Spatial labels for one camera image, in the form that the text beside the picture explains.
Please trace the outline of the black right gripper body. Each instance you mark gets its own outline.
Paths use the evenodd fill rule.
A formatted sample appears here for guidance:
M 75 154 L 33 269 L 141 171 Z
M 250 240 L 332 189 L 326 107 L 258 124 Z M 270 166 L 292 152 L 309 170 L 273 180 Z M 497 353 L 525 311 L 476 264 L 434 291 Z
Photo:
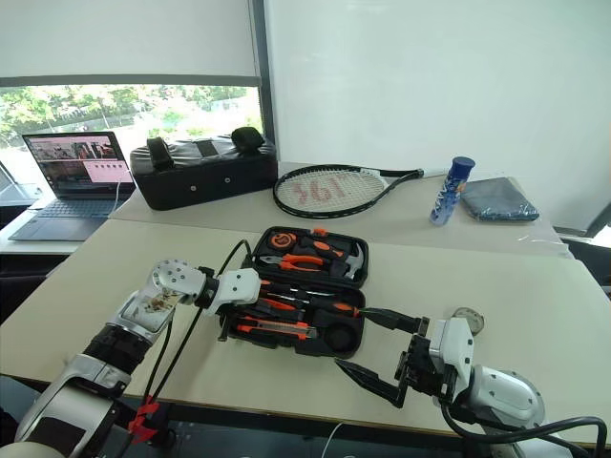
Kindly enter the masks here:
M 415 332 L 401 354 L 394 375 L 399 396 L 405 396 L 409 387 L 430 396 L 453 396 L 453 370 L 448 365 L 437 368 L 430 355 L 429 322 L 426 317 L 415 320 Z

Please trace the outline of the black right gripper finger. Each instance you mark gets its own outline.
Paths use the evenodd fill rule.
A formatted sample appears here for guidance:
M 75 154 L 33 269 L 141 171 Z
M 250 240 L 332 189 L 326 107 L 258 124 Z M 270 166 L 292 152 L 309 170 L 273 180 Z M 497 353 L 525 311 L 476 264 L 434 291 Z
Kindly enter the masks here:
M 371 307 L 362 309 L 360 314 L 387 329 L 399 329 L 410 334 L 423 333 L 423 321 L 421 318 L 414 318 L 390 309 Z
M 397 408 L 402 408 L 407 393 L 407 382 L 400 379 L 397 385 L 392 385 L 379 378 L 378 374 L 355 363 L 345 360 L 335 360 L 336 365 L 363 389 L 383 398 Z

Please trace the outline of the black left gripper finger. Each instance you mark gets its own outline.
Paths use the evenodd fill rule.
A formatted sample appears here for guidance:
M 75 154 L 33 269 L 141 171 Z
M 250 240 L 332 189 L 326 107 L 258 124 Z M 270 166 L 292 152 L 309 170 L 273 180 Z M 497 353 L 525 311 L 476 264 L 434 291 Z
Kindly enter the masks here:
M 308 301 L 310 299 L 305 290 L 284 284 L 274 283 L 272 285 L 272 293 L 289 301 Z
M 302 321 L 305 312 L 300 309 L 279 309 L 269 305 L 258 305 L 257 311 L 278 320 Z

